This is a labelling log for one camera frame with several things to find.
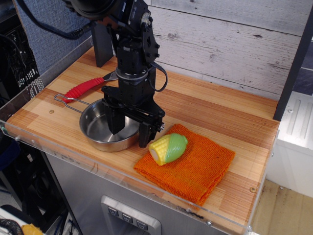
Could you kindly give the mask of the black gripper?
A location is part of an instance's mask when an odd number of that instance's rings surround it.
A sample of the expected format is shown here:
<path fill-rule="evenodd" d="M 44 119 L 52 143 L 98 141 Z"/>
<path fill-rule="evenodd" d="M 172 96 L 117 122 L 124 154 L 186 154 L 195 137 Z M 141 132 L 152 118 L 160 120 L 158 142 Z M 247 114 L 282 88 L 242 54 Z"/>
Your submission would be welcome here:
<path fill-rule="evenodd" d="M 145 148 L 157 131 L 161 131 L 165 111 L 154 101 L 156 92 L 156 70 L 143 70 L 140 74 L 127 74 L 115 71 L 118 86 L 105 85 L 104 107 L 109 130 L 113 135 L 125 127 L 125 117 L 139 123 L 139 147 Z"/>

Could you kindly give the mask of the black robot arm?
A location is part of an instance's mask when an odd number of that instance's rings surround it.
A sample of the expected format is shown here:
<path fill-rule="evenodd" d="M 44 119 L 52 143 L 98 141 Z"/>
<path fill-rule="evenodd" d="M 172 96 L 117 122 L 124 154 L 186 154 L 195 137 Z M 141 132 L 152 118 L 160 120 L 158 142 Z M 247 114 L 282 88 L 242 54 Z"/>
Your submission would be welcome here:
<path fill-rule="evenodd" d="M 104 86 L 103 104 L 109 130 L 116 134 L 125 117 L 139 123 L 139 147 L 144 148 L 164 128 L 165 112 L 155 103 L 155 62 L 159 44 L 153 34 L 153 18 L 143 0 L 67 0 L 66 7 L 81 17 L 103 24 L 117 57 L 118 87 Z"/>

